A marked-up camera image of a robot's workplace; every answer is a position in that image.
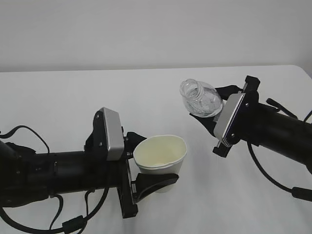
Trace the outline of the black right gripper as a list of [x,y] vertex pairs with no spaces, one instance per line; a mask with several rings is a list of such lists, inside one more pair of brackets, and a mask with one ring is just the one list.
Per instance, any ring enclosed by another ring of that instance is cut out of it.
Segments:
[[[232,94],[245,94],[243,103],[238,110],[234,124],[231,127],[230,133],[228,135],[230,137],[229,142],[232,144],[232,146],[237,144],[243,138],[247,125],[250,123],[254,108],[258,104],[259,100],[259,94],[257,92],[259,85],[260,80],[258,78],[246,76],[243,89],[236,85],[215,88],[216,92],[219,94],[222,100],[227,100]],[[214,129],[217,122],[214,121],[214,117],[198,117],[191,113],[189,113],[189,115],[202,124],[211,136],[215,136]],[[213,153],[220,157],[226,157],[231,147],[227,148],[220,141],[218,141],[218,144],[213,149]]]

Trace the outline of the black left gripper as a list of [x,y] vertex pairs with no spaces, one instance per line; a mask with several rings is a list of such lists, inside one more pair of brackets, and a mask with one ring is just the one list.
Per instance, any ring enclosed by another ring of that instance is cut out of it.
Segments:
[[147,138],[135,132],[128,132],[124,137],[124,151],[120,160],[105,161],[94,150],[93,131],[88,136],[84,152],[84,184],[91,193],[103,188],[103,195],[96,207],[86,215],[92,218],[102,207],[110,188],[116,188],[123,218],[134,217],[138,213],[136,203],[150,194],[173,185],[179,179],[178,174],[152,175],[139,173],[134,181],[131,179],[129,159],[133,158],[135,148]]

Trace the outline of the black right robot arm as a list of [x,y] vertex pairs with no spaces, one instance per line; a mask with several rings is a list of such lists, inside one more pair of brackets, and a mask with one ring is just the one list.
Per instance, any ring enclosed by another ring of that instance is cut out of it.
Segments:
[[246,76],[245,85],[219,87],[217,93],[226,101],[218,120],[197,117],[218,144],[213,153],[227,157],[232,146],[243,140],[263,146],[312,170],[312,125],[299,120],[273,99],[259,102],[260,80]]

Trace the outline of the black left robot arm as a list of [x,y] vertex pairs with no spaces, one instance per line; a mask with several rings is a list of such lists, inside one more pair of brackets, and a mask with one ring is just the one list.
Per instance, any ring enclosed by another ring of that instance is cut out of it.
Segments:
[[11,142],[0,144],[0,205],[19,207],[49,196],[116,188],[123,218],[137,215],[137,203],[151,193],[176,183],[176,173],[138,174],[132,180],[129,159],[143,137],[121,139],[119,159],[108,159],[104,131],[93,130],[84,150],[37,154]]

